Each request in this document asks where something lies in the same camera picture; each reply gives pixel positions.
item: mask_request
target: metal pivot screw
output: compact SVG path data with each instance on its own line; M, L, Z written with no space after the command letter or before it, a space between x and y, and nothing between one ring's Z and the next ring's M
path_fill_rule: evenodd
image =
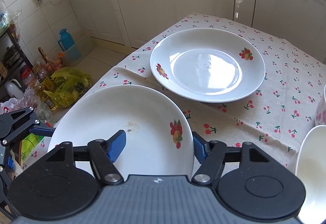
M211 179L211 177L209 177L206 174L197 174L195 176L195 180L199 183L207 183L209 180Z
M115 173L110 173L104 177L104 179L108 182L115 183L117 181L120 181L121 176Z

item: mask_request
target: pink floral bowl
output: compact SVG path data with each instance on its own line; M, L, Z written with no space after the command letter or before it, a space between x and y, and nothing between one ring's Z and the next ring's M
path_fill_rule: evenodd
M326 85L324 87L324 94L321 98L317 109L316 109L316 115L315 115L315 125L326 125L326 96L325 96L325 89Z

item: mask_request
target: blue thermos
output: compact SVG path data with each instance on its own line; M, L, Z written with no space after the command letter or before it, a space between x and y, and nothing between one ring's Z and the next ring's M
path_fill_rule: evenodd
M71 37L71 34L67 32L67 29L62 29L59 34L60 40L58 41L58 44L60 45L61 49L65 52L67 51L66 54L71 60L81 59L81 53L78 51L75 41Z
M60 31L60 40L58 44L62 48L63 51L67 51L70 47L75 44L74 39L71 37L71 34L67 32L67 29L62 29Z

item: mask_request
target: tablecloth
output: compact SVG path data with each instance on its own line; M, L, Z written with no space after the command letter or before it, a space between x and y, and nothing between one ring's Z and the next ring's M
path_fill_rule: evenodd
M229 31L256 47L266 65L265 80L259 89L236 102L202 103L180 97L161 86L150 70L151 52L163 38L190 28ZM178 105L192 131L205 140L220 140L235 147L250 141L286 167L315 125L314 115L323 94L324 79L326 66L285 39L228 19L193 13L114 66L85 96L119 84L137 84L156 89ZM37 147L38 157L47 149L47 142L48 139ZM33 162L32 156L24 168ZM195 160L194 172L199 166Z

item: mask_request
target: white bowl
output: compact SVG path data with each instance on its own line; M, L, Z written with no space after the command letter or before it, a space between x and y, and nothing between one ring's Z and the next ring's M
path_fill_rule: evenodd
M127 143L114 164L124 180L129 174L191 177L194 146L184 114L164 94L144 86L108 87L81 99L58 124L48 150L63 141L85 146L109 139L119 129ZM92 174L89 162L76 167Z
M232 102L256 91L265 77L258 50L240 36L196 28L160 41L150 57L153 75L170 91L200 102Z
M326 125L311 129L298 153L295 175L304 183L306 199L299 213L304 224L326 220Z

